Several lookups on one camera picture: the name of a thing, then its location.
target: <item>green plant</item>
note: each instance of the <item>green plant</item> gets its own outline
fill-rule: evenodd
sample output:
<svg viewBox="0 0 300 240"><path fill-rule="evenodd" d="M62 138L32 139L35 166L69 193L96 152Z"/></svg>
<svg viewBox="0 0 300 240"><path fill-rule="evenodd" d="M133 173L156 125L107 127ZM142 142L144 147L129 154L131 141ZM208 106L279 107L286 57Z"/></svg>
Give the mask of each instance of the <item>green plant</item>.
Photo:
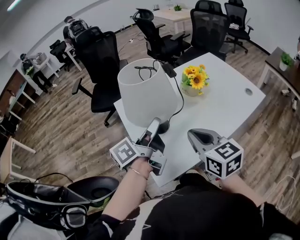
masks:
<svg viewBox="0 0 300 240"><path fill-rule="evenodd" d="M289 54L287 54L286 52L283 52L281 55L281 60L284 64L291 66L293 64L293 59L291 58L291 56Z"/></svg>
<svg viewBox="0 0 300 240"><path fill-rule="evenodd" d="M181 8L180 5L177 4L177 5L174 7L174 10L175 10L176 12L178 12L178 11L181 11L182 8Z"/></svg>

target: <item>white cable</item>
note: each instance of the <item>white cable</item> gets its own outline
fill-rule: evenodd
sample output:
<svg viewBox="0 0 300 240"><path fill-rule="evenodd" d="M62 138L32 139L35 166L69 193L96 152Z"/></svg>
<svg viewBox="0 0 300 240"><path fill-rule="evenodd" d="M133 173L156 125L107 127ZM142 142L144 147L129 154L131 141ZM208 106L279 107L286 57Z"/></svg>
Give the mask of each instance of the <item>white cable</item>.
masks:
<svg viewBox="0 0 300 240"><path fill-rule="evenodd" d="M268 197L266 198L266 200L268 200L268 198L275 192L275 190L277 189L277 187L279 186L279 184L284 181L287 177L290 177L294 180L294 188L293 188L293 193L292 193L292 200L291 200L291 203L289 205L287 205L286 207L282 208L282 204L283 204L283 201L284 201L284 195L282 194L280 196L280 199L279 201L277 202L276 204L276 209L278 209L280 212L286 210L286 209L289 209L287 214L289 214L290 210L291 210L291 207L292 207L292 204L293 204L293 201L294 201L294 197L295 197L295 194L296 194L296 179L290 175L286 175L282 180L279 181L279 183L276 185L275 189L268 195Z"/></svg>

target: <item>black mesh chair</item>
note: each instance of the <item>black mesh chair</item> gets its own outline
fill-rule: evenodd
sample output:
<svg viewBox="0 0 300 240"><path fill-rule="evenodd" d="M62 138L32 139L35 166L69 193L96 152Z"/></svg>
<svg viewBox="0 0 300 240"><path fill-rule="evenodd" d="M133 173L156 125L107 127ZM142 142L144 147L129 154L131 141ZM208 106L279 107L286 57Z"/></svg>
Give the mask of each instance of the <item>black mesh chair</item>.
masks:
<svg viewBox="0 0 300 240"><path fill-rule="evenodd" d="M241 7L244 6L244 3L242 0L229 0L228 2L231 4L237 5L237 6L241 6Z"/></svg>
<svg viewBox="0 0 300 240"><path fill-rule="evenodd" d="M77 37L75 53L96 85L91 94L81 85L81 78L73 86L72 94L81 90L91 97L93 113L110 111L104 120L104 125L108 127L107 121L116 111L113 104L121 98L117 76L128 64L127 60L119 59L116 35L111 31L103 33L99 27L91 27Z"/></svg>
<svg viewBox="0 0 300 240"><path fill-rule="evenodd" d="M211 12L213 11L215 13L223 14L221 4L215 1L199 0L195 5L195 9L207 10Z"/></svg>
<svg viewBox="0 0 300 240"><path fill-rule="evenodd" d="M69 56L65 53L66 47L67 47L67 45L66 45L65 41L61 42L60 40L57 40L55 43L53 43L50 46L50 49L51 49L50 54L55 56L60 63L65 63L66 64L65 68L67 69L67 71L69 71L70 65L73 62L69 58Z"/></svg>
<svg viewBox="0 0 300 240"><path fill-rule="evenodd" d="M133 15L133 20L145 35L147 54L149 56L172 64L177 60L176 56L179 57L191 46L183 40L190 34L181 32L174 36L167 35L161 37L159 35L159 29L164 27L165 24L155 26L152 22L154 15L151 11L140 8L137 8L137 10L138 11Z"/></svg>
<svg viewBox="0 0 300 240"><path fill-rule="evenodd" d="M248 53L248 49L245 48L243 46L243 42L239 41L239 39L242 40L250 40L250 31L254 30L251 26L248 25L249 30L248 32L245 31L246 26L245 26L245 19L246 19L246 15L247 15L247 9L240 6L240 5L236 5L236 4L232 4L232 3L225 3L225 9L227 12L227 16L230 19L231 23L235 23L239 26L239 29L229 29L228 30L228 34L232 37L234 37L234 39L227 39L227 41L225 41L226 43L233 43L234 47L232 52L235 53L236 50L236 45L242 47L243 49L245 49L245 53Z"/></svg>
<svg viewBox="0 0 300 240"><path fill-rule="evenodd" d="M228 17L212 10L192 9L191 19L192 47L177 60L177 65L182 65L206 53L212 53L225 61L226 53L220 52L220 49L229 29Z"/></svg>

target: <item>dark wood table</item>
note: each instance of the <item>dark wood table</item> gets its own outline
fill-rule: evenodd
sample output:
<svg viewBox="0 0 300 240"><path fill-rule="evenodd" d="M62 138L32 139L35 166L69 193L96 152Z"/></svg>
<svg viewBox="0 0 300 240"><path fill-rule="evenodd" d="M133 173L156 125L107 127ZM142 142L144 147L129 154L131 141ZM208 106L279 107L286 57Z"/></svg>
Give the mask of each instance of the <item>dark wood table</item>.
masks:
<svg viewBox="0 0 300 240"><path fill-rule="evenodd" d="M294 63L286 71L282 71L279 68L282 53L283 50L278 47L269 57L267 57L266 65L257 87L261 88L263 83L267 84L270 72L273 72L292 90L297 98L300 99L300 68Z"/></svg>

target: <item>hand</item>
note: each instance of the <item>hand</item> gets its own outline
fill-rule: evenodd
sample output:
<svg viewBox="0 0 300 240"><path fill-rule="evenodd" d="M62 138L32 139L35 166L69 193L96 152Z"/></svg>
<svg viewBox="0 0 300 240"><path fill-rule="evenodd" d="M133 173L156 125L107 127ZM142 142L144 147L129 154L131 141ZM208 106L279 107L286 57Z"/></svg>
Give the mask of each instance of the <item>hand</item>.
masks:
<svg viewBox="0 0 300 240"><path fill-rule="evenodd" d="M153 168L148 163L148 159L146 157L138 157L131 167L142 174L145 178L149 178L150 172L153 171Z"/></svg>

